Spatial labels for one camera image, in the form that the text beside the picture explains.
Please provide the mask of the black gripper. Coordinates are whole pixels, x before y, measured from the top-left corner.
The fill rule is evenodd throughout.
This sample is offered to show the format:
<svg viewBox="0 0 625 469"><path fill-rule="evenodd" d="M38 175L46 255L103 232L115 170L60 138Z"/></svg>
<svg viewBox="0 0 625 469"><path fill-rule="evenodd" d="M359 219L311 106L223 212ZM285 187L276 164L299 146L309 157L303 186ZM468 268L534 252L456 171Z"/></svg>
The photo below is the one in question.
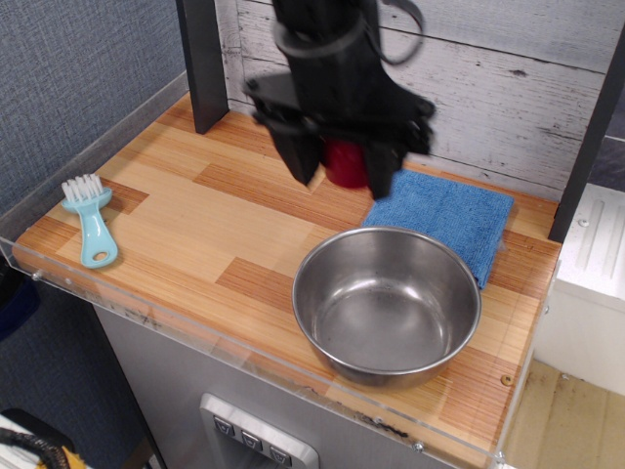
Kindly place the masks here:
<svg viewBox="0 0 625 469"><path fill-rule="evenodd" d="M244 92L296 181L307 186L321 164L323 137L364 145L374 199L391 193L408 152L427 154L436 107L395 83L384 69L399 59L382 48L374 1L275 1L273 40L285 72L256 76Z"/></svg>

